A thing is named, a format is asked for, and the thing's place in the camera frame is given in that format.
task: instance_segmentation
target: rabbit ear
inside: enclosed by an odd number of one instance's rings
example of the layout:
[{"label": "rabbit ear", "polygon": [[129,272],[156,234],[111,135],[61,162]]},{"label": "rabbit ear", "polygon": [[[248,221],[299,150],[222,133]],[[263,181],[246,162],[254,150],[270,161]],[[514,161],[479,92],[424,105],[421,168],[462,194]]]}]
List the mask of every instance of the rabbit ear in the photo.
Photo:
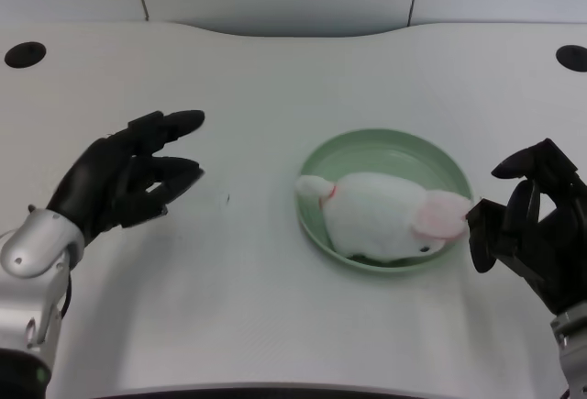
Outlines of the rabbit ear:
[{"label": "rabbit ear", "polygon": [[449,240],[465,230],[465,216],[471,201],[448,191],[428,191],[426,200],[415,213],[412,229],[422,236]]}]

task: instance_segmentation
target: stuffed bunny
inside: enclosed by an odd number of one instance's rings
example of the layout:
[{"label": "stuffed bunny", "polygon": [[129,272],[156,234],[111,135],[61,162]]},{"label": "stuffed bunny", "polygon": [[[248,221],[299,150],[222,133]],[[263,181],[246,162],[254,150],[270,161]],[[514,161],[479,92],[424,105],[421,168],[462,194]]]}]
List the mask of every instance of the stuffed bunny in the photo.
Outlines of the stuffed bunny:
[{"label": "stuffed bunny", "polygon": [[417,183],[377,172],[355,172],[336,184],[301,176],[303,198],[318,199],[328,235],[344,257],[378,261],[423,257],[438,252],[465,230],[471,201],[448,191],[427,191]]}]

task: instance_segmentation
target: table surface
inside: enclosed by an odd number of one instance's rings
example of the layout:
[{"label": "table surface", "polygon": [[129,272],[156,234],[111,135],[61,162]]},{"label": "table surface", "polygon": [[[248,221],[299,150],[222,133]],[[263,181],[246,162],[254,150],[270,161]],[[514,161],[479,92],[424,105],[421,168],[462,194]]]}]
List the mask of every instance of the table surface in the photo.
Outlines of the table surface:
[{"label": "table surface", "polygon": [[198,108],[204,126],[163,154],[205,177],[161,219],[103,235],[72,273],[49,398],[300,382],[430,398],[559,397],[552,315],[463,243],[413,274],[357,272],[299,228],[293,186],[321,142],[390,127],[428,139],[475,194],[550,137],[584,172],[587,74],[560,66],[587,26],[434,25],[351,39],[243,38],[164,23],[0,30],[0,229],[45,205],[82,150],[138,116]]}]

